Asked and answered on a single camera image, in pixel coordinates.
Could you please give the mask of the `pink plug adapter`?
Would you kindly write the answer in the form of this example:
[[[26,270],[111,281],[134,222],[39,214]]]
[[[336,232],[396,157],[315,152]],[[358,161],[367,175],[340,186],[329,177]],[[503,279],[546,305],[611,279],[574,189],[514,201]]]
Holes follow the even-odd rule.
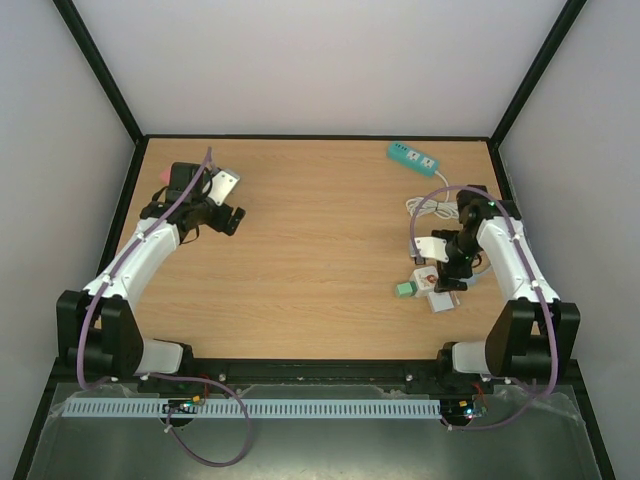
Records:
[[[161,182],[163,182],[164,184],[168,184],[169,180],[170,180],[170,170],[164,170],[160,175],[159,175],[159,179]]]

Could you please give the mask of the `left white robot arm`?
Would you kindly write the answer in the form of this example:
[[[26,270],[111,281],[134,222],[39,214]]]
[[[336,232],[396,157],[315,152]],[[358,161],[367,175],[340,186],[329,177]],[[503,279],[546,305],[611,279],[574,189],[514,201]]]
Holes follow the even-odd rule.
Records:
[[[186,347],[145,338],[135,308],[164,261],[202,226],[232,236],[246,211],[210,199],[169,204],[152,201],[140,214],[133,235],[105,269],[83,289],[66,290],[56,303],[59,358],[74,367],[83,389],[150,373],[180,370]]]

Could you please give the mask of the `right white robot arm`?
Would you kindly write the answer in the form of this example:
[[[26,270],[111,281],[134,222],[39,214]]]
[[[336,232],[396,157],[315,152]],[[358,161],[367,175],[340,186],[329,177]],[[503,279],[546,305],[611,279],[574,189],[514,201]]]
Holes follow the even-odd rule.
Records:
[[[579,309],[545,280],[513,203],[476,197],[460,208],[459,230],[435,230],[415,242],[418,253],[436,263],[435,290],[466,290],[473,259],[484,253],[505,305],[485,340],[445,346],[450,358],[436,367],[438,384],[455,392],[478,374],[547,380],[552,391],[571,357]]]

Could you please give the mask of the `teal power strip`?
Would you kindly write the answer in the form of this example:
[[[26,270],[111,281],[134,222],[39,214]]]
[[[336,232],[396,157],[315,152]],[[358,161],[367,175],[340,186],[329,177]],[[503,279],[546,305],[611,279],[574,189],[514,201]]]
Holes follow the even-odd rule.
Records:
[[[435,176],[439,169],[435,158],[402,142],[392,142],[386,154],[389,159],[427,177]]]

